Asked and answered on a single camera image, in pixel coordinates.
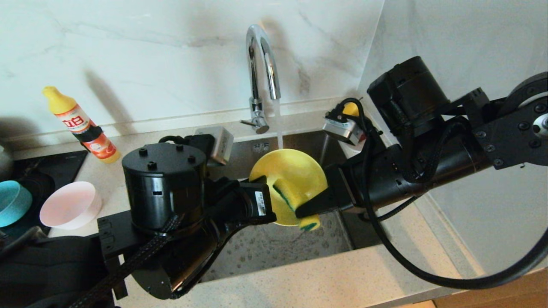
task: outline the pink bowl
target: pink bowl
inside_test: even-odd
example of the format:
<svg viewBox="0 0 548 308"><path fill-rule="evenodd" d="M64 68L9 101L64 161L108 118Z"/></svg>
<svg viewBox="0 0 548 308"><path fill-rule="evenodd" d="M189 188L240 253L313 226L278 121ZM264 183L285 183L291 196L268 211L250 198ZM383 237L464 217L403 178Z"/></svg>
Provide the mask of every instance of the pink bowl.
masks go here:
<svg viewBox="0 0 548 308"><path fill-rule="evenodd" d="M89 182L74 182L55 191L40 210L40 221L48 226L74 230L97 216L101 197Z"/></svg>

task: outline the yellow plate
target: yellow plate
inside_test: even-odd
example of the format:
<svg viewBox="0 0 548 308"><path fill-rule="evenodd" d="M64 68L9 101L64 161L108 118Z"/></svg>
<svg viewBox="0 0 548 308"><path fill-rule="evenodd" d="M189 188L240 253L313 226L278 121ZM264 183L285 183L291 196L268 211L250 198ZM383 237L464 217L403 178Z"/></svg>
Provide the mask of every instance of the yellow plate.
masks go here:
<svg viewBox="0 0 548 308"><path fill-rule="evenodd" d="M322 167L306 153L293 149L267 153L253 166L249 180L263 175L270 188L272 210L277 217L275 223L282 226L296 226L299 219L273 186L280 189L295 208L327 188Z"/></svg>

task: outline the teal bowl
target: teal bowl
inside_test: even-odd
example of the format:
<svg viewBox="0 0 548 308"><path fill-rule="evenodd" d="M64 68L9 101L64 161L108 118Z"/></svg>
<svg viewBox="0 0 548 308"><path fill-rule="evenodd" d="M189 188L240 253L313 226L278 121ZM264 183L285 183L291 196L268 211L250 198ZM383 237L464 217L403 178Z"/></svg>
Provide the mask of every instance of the teal bowl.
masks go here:
<svg viewBox="0 0 548 308"><path fill-rule="evenodd" d="M32 195L21 184L16 181L0 182L0 227L21 219L31 204Z"/></svg>

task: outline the sink basin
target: sink basin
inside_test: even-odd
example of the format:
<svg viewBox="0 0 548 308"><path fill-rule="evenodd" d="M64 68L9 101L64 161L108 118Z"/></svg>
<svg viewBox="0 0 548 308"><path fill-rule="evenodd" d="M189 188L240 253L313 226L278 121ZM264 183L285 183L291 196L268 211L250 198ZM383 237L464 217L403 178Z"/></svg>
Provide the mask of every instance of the sink basin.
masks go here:
<svg viewBox="0 0 548 308"><path fill-rule="evenodd" d="M283 143L287 149L307 153L323 167L346 160L338 141L323 132L286 135ZM277 149L276 137L234 143L228 165L210 168L210 177L246 179L259 158ZM202 282L380 243L371 226L356 214L328 213L320 215L320 221L321 227L314 231L276 224L246 227L228 241Z"/></svg>

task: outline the faucet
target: faucet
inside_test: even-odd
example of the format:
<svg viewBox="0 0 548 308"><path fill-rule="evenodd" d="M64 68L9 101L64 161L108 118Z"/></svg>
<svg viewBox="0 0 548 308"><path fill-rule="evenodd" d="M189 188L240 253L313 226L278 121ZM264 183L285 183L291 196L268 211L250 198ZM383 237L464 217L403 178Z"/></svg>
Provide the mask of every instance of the faucet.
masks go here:
<svg viewBox="0 0 548 308"><path fill-rule="evenodd" d="M251 122L240 121L242 124L252 126L257 134L263 134L270 128L266 123L265 112L262 109L262 98L259 95L257 85L257 59L255 53L259 50L265 61L266 76L270 89L270 98L276 100L280 98L278 70L274 61L274 53L270 48L269 37L259 25L251 25L247 30L246 36L247 64L249 67L249 80L251 81L251 97L249 98L249 107L251 109Z"/></svg>

